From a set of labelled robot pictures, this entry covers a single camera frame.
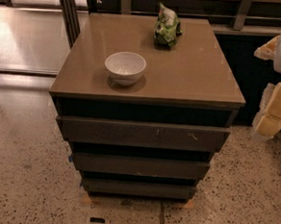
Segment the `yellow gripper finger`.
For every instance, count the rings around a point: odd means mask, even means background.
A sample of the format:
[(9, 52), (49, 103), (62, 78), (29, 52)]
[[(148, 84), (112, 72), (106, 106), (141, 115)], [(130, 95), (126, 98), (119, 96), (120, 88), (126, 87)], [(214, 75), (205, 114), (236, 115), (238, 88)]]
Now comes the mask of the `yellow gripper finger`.
[(253, 55), (258, 59), (267, 61), (272, 60), (275, 55), (276, 42), (278, 41), (278, 39), (279, 36), (276, 36), (273, 39), (269, 40), (267, 43), (264, 43), (262, 46), (257, 48)]

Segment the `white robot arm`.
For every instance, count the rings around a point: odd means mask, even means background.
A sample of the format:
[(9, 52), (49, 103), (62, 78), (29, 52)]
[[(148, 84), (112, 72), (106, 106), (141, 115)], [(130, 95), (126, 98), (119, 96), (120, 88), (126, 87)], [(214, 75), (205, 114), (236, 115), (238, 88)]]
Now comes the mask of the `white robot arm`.
[[(272, 60), (273, 70), (281, 74), (281, 34), (264, 43), (253, 55), (258, 59)], [(253, 135), (264, 141), (281, 131), (281, 82), (267, 84), (252, 129)]]

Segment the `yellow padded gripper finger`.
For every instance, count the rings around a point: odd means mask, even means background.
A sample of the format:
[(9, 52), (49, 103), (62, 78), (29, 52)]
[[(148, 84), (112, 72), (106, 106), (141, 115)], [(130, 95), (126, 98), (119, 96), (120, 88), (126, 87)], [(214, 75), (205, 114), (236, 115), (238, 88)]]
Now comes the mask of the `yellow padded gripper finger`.
[(281, 131), (281, 83), (267, 84), (256, 113), (254, 132), (272, 138)]

